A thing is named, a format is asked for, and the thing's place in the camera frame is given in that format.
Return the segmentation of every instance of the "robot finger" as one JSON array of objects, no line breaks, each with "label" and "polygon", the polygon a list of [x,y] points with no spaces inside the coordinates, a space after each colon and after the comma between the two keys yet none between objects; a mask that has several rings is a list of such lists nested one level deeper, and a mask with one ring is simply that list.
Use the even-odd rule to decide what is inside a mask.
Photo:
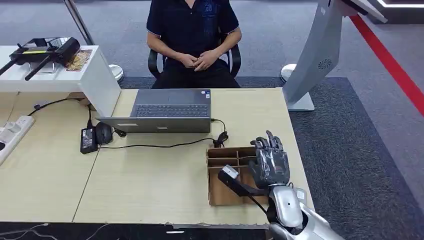
[{"label": "robot finger", "polygon": [[251,141],[250,143],[253,142],[253,145],[256,149],[263,149],[264,146],[262,145],[262,143],[260,141]]},{"label": "robot finger", "polygon": [[271,146],[271,148],[275,148],[277,146],[277,142],[275,140],[274,135],[268,130],[266,131],[266,134],[268,135],[268,138],[269,138],[269,145]]},{"label": "robot finger", "polygon": [[266,148],[269,148],[269,147],[270,147],[270,144],[268,143],[268,140],[266,140],[265,138],[263,138],[263,137],[261,137],[261,136],[258,136],[258,137],[256,138],[256,141],[259,141],[259,142],[262,144],[262,146],[263,146],[263,148],[264,148],[264,149],[266,149]]},{"label": "robot finger", "polygon": [[275,141],[276,141],[276,144],[277,144],[277,148],[278,149],[280,149],[280,150],[284,150],[284,148],[283,148],[283,144],[281,143],[281,140],[280,140],[280,138],[278,137],[278,136],[275,136],[274,137],[274,139],[275,139]]}]

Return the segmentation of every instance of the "electrical outlet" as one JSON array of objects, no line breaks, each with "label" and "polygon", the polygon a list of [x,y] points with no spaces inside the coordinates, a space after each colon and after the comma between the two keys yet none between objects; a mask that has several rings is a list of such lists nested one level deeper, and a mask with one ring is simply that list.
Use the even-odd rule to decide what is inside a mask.
[{"label": "electrical outlet", "polygon": [[12,135],[12,137],[10,139],[7,138],[7,141],[3,140],[5,147],[0,150],[0,165],[2,165],[6,158],[11,154],[21,139],[25,136],[25,134],[27,134],[28,130],[31,128],[34,122],[35,120],[32,116],[20,116],[16,121],[16,124],[20,127],[20,131],[13,133],[5,128],[2,129],[3,132],[0,133],[1,135],[4,134],[4,131],[8,131],[7,134]]}]

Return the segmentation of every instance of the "power adapter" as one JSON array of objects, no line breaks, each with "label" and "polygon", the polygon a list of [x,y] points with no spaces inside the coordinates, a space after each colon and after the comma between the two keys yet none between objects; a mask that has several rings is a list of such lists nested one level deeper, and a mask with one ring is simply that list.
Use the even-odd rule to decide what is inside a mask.
[{"label": "power adapter", "polygon": [[81,130],[81,146],[79,151],[82,154],[89,154],[97,151],[96,128],[88,126]]}]

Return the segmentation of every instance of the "cardboard box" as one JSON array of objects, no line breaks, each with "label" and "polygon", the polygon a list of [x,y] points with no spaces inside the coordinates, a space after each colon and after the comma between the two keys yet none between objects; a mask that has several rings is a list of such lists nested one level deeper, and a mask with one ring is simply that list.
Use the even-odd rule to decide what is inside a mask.
[{"label": "cardboard box", "polygon": [[[254,147],[212,148],[206,153],[207,177],[209,181],[209,204],[211,206],[255,204],[247,196],[240,197],[218,179],[225,165],[238,171],[238,180],[257,188],[248,168],[249,161],[256,159]],[[266,196],[254,197],[261,204],[268,204]]]}]

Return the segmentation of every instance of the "laptop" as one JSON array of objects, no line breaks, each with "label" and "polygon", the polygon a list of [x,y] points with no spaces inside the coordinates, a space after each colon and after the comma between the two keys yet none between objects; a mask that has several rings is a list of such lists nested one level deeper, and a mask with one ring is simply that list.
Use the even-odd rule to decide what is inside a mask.
[{"label": "laptop", "polygon": [[127,133],[210,133],[210,89],[139,89],[129,117],[96,117]]}]

